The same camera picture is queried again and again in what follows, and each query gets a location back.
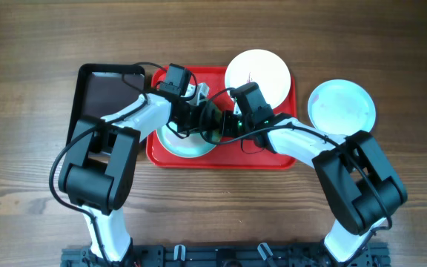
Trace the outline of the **light blue plate front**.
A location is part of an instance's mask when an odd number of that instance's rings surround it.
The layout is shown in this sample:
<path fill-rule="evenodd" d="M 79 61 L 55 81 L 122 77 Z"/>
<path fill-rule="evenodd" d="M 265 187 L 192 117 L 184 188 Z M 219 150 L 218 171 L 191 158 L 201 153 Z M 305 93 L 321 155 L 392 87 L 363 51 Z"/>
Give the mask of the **light blue plate front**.
<path fill-rule="evenodd" d="M 215 144 L 206 142 L 199 133 L 191 133 L 189 136 L 180 133 L 179 138 L 176 135 L 177 125 L 173 122 L 158 128 L 156 134 L 164 149 L 181 158 L 197 158 L 206 155 L 216 147 Z"/>

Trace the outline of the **light blue plate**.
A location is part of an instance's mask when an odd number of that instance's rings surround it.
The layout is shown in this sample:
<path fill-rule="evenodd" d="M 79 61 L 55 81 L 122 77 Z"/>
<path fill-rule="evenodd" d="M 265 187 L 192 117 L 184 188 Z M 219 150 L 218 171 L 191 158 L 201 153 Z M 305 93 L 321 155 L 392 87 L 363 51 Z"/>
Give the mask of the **light blue plate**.
<path fill-rule="evenodd" d="M 158 128 L 156 134 L 164 149 L 181 158 L 197 158 L 206 155 L 216 147 L 215 144 L 206 142 L 199 133 L 191 133 L 189 136 L 180 133 L 179 138 L 176 135 L 177 125 L 173 122 Z"/>
<path fill-rule="evenodd" d="M 313 126 L 330 134 L 350 136 L 358 131 L 370 132 L 377 118 L 368 92 L 345 79 L 318 85 L 309 96 L 307 108 Z"/>

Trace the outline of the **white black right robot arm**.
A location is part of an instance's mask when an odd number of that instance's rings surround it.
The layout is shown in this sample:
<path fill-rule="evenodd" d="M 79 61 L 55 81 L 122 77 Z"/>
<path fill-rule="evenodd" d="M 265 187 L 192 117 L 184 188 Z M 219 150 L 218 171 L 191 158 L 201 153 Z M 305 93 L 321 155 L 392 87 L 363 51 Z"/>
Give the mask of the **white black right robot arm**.
<path fill-rule="evenodd" d="M 220 132 L 232 140 L 251 139 L 259 148 L 291 156 L 312 167 L 336 220 L 323 244 L 335 263 L 350 263 L 378 231 L 392 227 L 406 187 L 376 139 L 366 131 L 329 134 L 287 113 L 223 113 Z"/>

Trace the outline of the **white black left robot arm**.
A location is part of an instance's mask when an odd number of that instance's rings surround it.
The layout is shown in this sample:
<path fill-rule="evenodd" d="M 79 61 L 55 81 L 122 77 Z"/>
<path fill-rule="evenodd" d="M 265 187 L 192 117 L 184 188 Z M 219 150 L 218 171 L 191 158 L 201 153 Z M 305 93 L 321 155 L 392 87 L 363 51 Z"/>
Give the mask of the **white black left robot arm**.
<path fill-rule="evenodd" d="M 142 93 L 120 111 L 77 121 L 50 170 L 49 187 L 55 198 L 59 191 L 68 196 L 59 203 L 85 216 L 92 243 L 83 264 L 136 265 L 122 207 L 133 184 L 140 142 L 170 122 L 183 136 L 212 136 L 221 117 L 210 100 L 191 104 L 176 94 Z"/>

